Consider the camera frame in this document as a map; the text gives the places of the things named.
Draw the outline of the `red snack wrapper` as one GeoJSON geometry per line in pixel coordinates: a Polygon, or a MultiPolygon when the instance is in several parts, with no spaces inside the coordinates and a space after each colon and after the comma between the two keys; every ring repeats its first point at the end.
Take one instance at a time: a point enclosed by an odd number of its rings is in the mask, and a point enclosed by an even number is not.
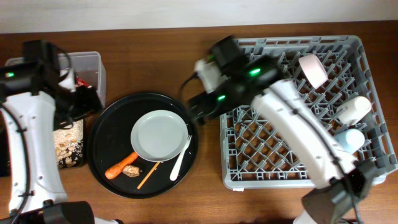
{"type": "Polygon", "coordinates": [[[86,81],[82,80],[81,78],[76,78],[75,87],[78,88],[78,87],[81,87],[81,86],[84,86],[84,87],[87,87],[87,88],[91,88],[91,85],[88,84],[86,81]]]}

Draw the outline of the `grey plate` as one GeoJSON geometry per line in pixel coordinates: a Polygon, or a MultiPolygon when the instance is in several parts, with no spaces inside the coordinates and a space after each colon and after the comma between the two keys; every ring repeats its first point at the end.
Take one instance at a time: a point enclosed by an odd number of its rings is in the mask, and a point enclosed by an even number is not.
{"type": "Polygon", "coordinates": [[[180,115],[168,110],[148,112],[134,124],[131,145],[147,161],[171,160],[188,145],[187,124],[180,115]]]}

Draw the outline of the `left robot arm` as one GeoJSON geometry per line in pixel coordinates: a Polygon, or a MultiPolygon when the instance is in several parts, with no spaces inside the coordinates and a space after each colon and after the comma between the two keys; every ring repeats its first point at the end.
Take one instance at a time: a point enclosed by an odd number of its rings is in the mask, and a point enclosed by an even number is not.
{"type": "Polygon", "coordinates": [[[23,62],[1,68],[1,113],[7,132],[12,190],[1,223],[105,223],[86,201],[70,202],[55,158],[53,132],[103,109],[96,89],[76,86],[65,51],[46,40],[22,47],[23,62]]]}

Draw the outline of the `white plastic fork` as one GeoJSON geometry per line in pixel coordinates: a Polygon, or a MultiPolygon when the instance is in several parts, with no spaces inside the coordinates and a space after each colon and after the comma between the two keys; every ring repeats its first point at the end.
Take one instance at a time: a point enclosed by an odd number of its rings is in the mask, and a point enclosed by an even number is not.
{"type": "Polygon", "coordinates": [[[186,141],[184,147],[182,148],[180,154],[178,155],[178,158],[177,158],[177,160],[176,160],[176,162],[174,164],[174,167],[173,167],[173,169],[172,169],[172,171],[170,173],[169,179],[171,181],[175,181],[177,179],[177,177],[178,177],[178,174],[180,172],[180,168],[181,168],[181,165],[182,165],[182,160],[183,160],[185,151],[188,149],[191,140],[192,140],[192,136],[188,135],[187,141],[186,141]]]}

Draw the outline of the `small white cup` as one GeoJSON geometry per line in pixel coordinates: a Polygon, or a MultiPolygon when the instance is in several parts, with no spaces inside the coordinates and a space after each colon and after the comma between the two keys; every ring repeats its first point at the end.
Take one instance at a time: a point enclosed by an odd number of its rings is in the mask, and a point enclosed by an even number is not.
{"type": "Polygon", "coordinates": [[[337,107],[338,119],[347,125],[355,125],[371,110],[371,102],[364,96],[356,96],[337,107]]]}

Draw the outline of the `orange carrot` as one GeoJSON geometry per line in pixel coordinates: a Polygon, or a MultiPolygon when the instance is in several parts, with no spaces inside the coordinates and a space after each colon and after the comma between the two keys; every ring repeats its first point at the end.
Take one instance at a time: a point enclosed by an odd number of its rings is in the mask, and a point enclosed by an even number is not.
{"type": "Polygon", "coordinates": [[[106,172],[105,172],[105,177],[107,179],[114,179],[116,178],[122,171],[123,169],[132,164],[137,158],[138,154],[136,152],[131,153],[128,155],[125,159],[123,159],[121,162],[118,162],[117,164],[113,165],[110,167],[106,172]]]}

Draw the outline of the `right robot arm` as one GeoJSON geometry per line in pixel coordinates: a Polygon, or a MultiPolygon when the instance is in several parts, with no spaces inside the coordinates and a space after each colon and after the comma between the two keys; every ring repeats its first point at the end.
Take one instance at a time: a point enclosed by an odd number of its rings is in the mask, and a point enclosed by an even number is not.
{"type": "Polygon", "coordinates": [[[191,119],[213,119],[249,105],[267,119],[305,166],[314,188],[302,198],[296,223],[338,223],[357,210],[372,186],[373,161],[359,161],[346,152],[305,105],[294,82],[263,55],[250,60],[232,36],[215,43],[206,59],[194,66],[204,92],[191,98],[191,119]]]}

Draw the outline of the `light blue cup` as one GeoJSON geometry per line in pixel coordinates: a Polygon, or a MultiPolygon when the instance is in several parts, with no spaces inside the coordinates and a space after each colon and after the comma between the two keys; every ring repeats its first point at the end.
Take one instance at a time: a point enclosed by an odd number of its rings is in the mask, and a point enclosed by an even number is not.
{"type": "Polygon", "coordinates": [[[350,154],[354,154],[365,142],[364,134],[357,129],[347,129],[333,137],[350,154]]]}

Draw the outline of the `pink bowl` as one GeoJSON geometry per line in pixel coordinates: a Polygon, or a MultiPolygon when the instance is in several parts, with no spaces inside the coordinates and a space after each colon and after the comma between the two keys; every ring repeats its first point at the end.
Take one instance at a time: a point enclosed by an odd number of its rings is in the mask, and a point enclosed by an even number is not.
{"type": "Polygon", "coordinates": [[[298,60],[304,75],[314,89],[321,87],[327,80],[326,70],[319,58],[310,54],[298,60]]]}

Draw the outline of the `wooden chopstick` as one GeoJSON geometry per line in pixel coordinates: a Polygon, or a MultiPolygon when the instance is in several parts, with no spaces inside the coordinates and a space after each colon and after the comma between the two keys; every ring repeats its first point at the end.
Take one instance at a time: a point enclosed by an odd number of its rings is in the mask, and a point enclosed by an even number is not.
{"type": "Polygon", "coordinates": [[[156,162],[154,164],[154,166],[152,167],[152,169],[147,173],[147,175],[144,177],[144,179],[141,181],[141,183],[137,186],[137,189],[141,189],[142,186],[147,182],[148,178],[152,175],[152,173],[157,169],[157,167],[159,166],[159,164],[161,164],[162,162],[156,162]]]}

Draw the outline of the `rice and peanut scraps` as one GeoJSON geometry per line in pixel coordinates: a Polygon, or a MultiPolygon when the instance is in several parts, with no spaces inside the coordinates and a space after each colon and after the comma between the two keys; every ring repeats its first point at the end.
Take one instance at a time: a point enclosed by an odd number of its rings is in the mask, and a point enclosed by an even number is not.
{"type": "Polygon", "coordinates": [[[84,164],[83,128],[81,119],[73,123],[71,129],[58,129],[53,132],[56,162],[59,169],[78,167],[84,164]]]}

